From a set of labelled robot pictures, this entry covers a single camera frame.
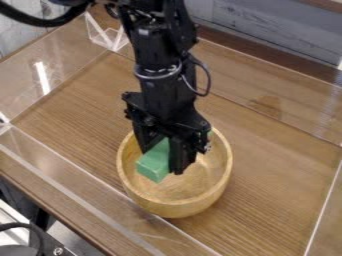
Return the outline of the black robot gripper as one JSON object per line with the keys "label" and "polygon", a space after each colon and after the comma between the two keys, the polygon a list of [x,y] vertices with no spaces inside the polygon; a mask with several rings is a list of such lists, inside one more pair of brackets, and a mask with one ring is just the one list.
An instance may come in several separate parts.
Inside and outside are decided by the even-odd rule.
{"label": "black robot gripper", "polygon": [[195,108],[197,98],[206,97],[209,92],[198,91],[195,68],[174,71],[137,68],[134,74],[141,91],[126,92],[122,98],[141,151],[147,153],[166,136],[173,137],[170,171],[182,175],[197,161],[197,154],[209,151],[205,132],[211,130],[211,125]]}

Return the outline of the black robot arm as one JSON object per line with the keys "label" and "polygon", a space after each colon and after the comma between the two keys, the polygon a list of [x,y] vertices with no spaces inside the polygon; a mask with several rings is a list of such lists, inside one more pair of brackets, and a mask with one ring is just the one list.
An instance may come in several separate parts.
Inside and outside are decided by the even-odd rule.
{"label": "black robot arm", "polygon": [[185,0],[107,0],[134,51],[134,75],[141,90],[126,92],[126,116],[133,122],[145,153],[169,142],[167,170],[181,175],[207,152],[211,124],[195,108],[210,94],[197,84],[197,70],[206,67],[193,55],[198,29]]}

